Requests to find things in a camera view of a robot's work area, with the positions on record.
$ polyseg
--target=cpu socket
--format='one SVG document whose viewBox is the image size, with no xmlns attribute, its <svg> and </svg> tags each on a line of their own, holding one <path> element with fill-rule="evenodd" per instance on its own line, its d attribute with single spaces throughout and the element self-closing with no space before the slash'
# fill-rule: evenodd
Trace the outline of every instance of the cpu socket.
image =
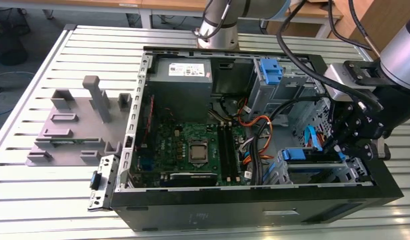
<svg viewBox="0 0 410 240">
<path fill-rule="evenodd" d="M 189 162 L 198 168 L 209 163 L 208 140 L 192 140 L 189 142 Z"/>
</svg>

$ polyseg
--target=sticker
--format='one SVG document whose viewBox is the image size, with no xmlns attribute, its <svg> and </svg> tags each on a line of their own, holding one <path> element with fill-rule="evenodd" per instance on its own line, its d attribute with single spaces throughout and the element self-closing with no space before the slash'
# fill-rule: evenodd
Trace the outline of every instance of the sticker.
<svg viewBox="0 0 410 240">
<path fill-rule="evenodd" d="M 245 171 L 244 177 L 245 177 L 246 179 L 252 179 L 252 178 L 253 178 L 253 172 Z"/>
<path fill-rule="evenodd" d="M 133 7 L 133 8 L 138 8 L 140 7 L 140 5 L 137 5 L 137 4 L 126 4 L 126 3 L 120 3 L 120 6 L 121 7 Z"/>
<path fill-rule="evenodd" d="M 244 106 L 242 108 L 248 113 L 252 113 L 252 108 L 249 108 L 248 106 Z"/>
<path fill-rule="evenodd" d="M 205 77 L 206 68 L 202 63 L 172 63 L 169 76 Z"/>
</svg>

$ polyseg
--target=wooden desk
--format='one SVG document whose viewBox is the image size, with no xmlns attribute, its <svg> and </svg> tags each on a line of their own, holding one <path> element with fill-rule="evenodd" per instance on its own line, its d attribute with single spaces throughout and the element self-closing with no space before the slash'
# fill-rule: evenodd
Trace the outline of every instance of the wooden desk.
<svg viewBox="0 0 410 240">
<path fill-rule="evenodd" d="M 74 5 L 85 7 L 140 8 L 144 0 L 7 0 L 7 5 Z"/>
<path fill-rule="evenodd" d="M 153 15 L 176 15 L 176 16 L 192 16 L 202 17 L 204 11 L 206 9 L 208 0 L 144 0 L 142 7 L 140 10 L 141 20 L 144 28 L 152 28 L 152 16 Z M 286 12 L 285 16 L 296 9 L 296 5 Z M 342 12 L 333 7 L 334 21 L 344 17 Z M 286 18 L 272 19 L 270 21 L 282 22 Z M 321 28 L 316 35 L 317 38 L 328 38 L 332 32 L 330 22 L 329 22 L 329 12 L 322 9 L 321 3 L 308 2 L 302 9 L 300 10 L 294 23 L 310 23 L 320 24 Z"/>
<path fill-rule="evenodd" d="M 202 17 L 206 5 L 208 0 L 0 0 L 0 7 L 140 14 L 145 29 L 153 28 L 153 15 Z M 341 19 L 342 16 L 334 8 L 334 18 Z M 282 17 L 272 21 L 281 22 L 285 19 Z M 293 22 L 320 24 L 317 38 L 326 38 L 332 32 L 329 12 L 321 9 L 321 4 L 308 3 Z"/>
<path fill-rule="evenodd" d="M 161 10 L 177 10 L 177 11 L 192 11 L 192 12 L 204 12 L 208 5 L 208 0 L 144 0 L 142 8 L 144 9 L 161 9 Z M 322 4 L 308 2 L 302 9 L 300 10 L 297 17 L 305 18 L 328 18 L 329 12 L 321 9 Z M 344 17 L 342 12 L 333 8 L 334 18 L 341 19 Z"/>
</svg>

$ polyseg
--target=power supply label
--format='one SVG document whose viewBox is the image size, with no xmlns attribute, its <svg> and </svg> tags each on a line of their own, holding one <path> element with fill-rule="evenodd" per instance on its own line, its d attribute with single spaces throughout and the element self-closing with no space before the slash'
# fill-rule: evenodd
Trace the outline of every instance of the power supply label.
<svg viewBox="0 0 410 240">
<path fill-rule="evenodd" d="M 172 63 L 169 69 L 170 76 L 205 77 L 206 67 L 202 63 Z"/>
</svg>

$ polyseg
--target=blue plastic clip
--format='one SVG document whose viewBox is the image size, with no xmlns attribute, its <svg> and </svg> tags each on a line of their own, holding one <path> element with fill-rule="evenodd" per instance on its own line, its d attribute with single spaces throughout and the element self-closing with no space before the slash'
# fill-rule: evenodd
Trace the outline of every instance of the blue plastic clip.
<svg viewBox="0 0 410 240">
<path fill-rule="evenodd" d="M 305 129 L 305 144 L 308 145 L 312 138 L 312 144 L 318 149 L 318 151 L 324 150 L 324 147 L 320 145 L 316 128 L 309 125 Z"/>
<path fill-rule="evenodd" d="M 277 59 L 262 58 L 260 61 L 266 83 L 278 85 L 281 79 L 284 79 L 284 68 L 280 66 Z"/>
<path fill-rule="evenodd" d="M 288 148 L 285 152 L 290 156 L 290 160 L 306 160 L 305 151 L 301 148 Z"/>
</svg>

